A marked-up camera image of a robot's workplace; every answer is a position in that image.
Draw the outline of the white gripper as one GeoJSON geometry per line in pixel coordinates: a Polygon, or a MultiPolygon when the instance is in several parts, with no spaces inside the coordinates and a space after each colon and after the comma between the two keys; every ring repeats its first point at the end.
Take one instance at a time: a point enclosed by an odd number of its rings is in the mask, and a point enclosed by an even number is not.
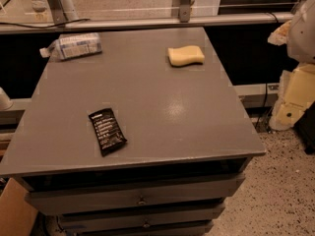
{"type": "Polygon", "coordinates": [[[303,2],[292,21],[283,23],[268,37],[268,42],[286,44],[287,55],[300,62],[292,71],[283,70],[278,99],[269,126],[276,131],[287,130],[315,102],[315,0],[303,2]]]}

